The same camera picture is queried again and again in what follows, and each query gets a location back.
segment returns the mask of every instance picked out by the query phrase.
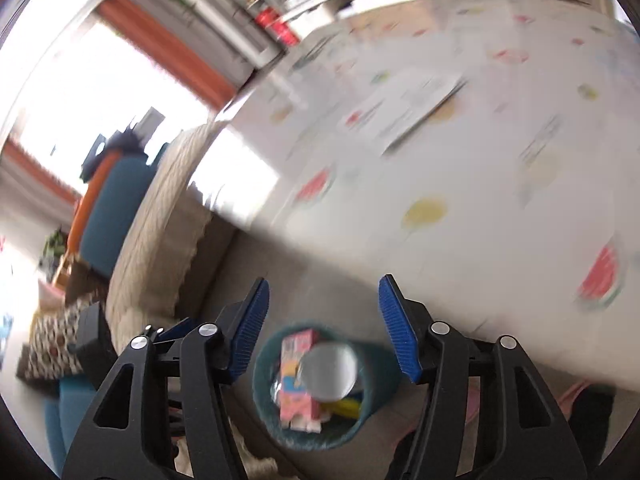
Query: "watermelon print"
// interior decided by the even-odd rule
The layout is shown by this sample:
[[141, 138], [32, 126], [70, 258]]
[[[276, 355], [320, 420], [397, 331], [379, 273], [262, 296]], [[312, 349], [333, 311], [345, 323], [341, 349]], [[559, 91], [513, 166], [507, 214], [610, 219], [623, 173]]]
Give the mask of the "watermelon print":
[[530, 25], [531, 23], [536, 21], [535, 18], [526, 16], [525, 14], [516, 14], [513, 19], [516, 21], [516, 23], [519, 23], [521, 25]]
[[614, 239], [603, 247], [578, 289], [578, 297], [590, 306], [607, 307], [622, 290], [623, 266]]
[[349, 118], [346, 121], [346, 125], [347, 126], [353, 126], [355, 123], [358, 122], [358, 120], [360, 119], [360, 116], [362, 115], [362, 112], [359, 110], [356, 110], [353, 114], [351, 114], [349, 116]]
[[518, 65], [529, 60], [529, 53], [519, 48], [505, 48], [490, 54], [490, 57], [508, 65]]
[[332, 168], [318, 171], [296, 194], [295, 202], [310, 203], [322, 198], [334, 183]]

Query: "metal screw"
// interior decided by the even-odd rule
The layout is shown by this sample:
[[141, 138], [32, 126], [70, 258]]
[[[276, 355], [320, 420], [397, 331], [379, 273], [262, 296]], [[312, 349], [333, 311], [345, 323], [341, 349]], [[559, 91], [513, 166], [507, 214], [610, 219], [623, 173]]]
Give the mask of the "metal screw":
[[505, 348], [508, 348], [509, 350], [513, 350], [514, 348], [516, 348], [516, 346], [518, 346], [518, 342], [510, 335], [501, 337], [500, 344]]
[[449, 333], [449, 325], [441, 321], [436, 321], [431, 325], [431, 331], [436, 334], [445, 335]]
[[209, 335], [214, 335], [217, 331], [218, 331], [218, 327], [215, 326], [213, 323], [204, 324], [198, 329], [198, 332], [200, 333], [200, 335], [203, 335], [204, 337]]
[[139, 335], [131, 340], [131, 348], [135, 348], [136, 350], [140, 350], [146, 346], [146, 337], [143, 335]]

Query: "patterned pillow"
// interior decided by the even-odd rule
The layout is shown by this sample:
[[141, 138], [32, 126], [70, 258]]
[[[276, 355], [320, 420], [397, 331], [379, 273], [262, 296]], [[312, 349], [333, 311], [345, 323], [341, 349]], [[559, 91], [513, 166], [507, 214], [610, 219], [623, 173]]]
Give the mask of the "patterned pillow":
[[55, 380], [82, 373], [74, 353], [80, 312], [92, 304], [92, 298], [80, 298], [56, 316], [36, 320], [28, 345], [18, 361], [16, 375], [26, 381]]

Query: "teal cup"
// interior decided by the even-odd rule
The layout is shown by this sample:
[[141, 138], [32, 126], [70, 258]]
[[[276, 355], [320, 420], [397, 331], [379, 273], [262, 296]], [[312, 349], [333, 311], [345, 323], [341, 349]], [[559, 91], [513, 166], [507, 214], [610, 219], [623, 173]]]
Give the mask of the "teal cup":
[[[362, 388], [358, 419], [332, 415], [331, 420], [322, 424], [321, 433], [281, 427], [280, 411], [271, 397], [271, 387], [280, 370], [282, 339], [309, 328], [317, 330], [322, 340], [341, 342], [353, 350], [358, 358], [357, 382]], [[308, 322], [281, 330], [262, 347], [255, 361], [254, 403], [269, 434], [281, 446], [302, 451], [333, 449], [350, 441], [365, 421], [393, 397], [401, 376], [396, 356], [390, 350], [374, 343], [348, 340], [327, 327]]]

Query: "floor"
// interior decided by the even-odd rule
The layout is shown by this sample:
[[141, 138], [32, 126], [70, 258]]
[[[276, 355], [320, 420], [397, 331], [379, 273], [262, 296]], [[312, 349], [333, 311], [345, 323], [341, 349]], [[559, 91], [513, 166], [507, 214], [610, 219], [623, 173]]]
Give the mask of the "floor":
[[[339, 327], [348, 337], [390, 347], [375, 289], [321, 262], [243, 232], [232, 241], [212, 284], [202, 319], [215, 320], [222, 306], [244, 298], [258, 276], [268, 280], [271, 302], [254, 355], [274, 332], [302, 320]], [[257, 419], [252, 401], [252, 366], [253, 363], [233, 388], [239, 403]], [[575, 381], [563, 372], [543, 367], [540, 371], [556, 396]], [[396, 443], [418, 421], [425, 394], [425, 386], [404, 380], [391, 402], [373, 415], [350, 443], [324, 452], [283, 452], [309, 480], [382, 480]], [[619, 392], [607, 447], [611, 448], [622, 436], [639, 408], [640, 394]], [[471, 467], [476, 429], [475, 423], [468, 425], [459, 473]]]

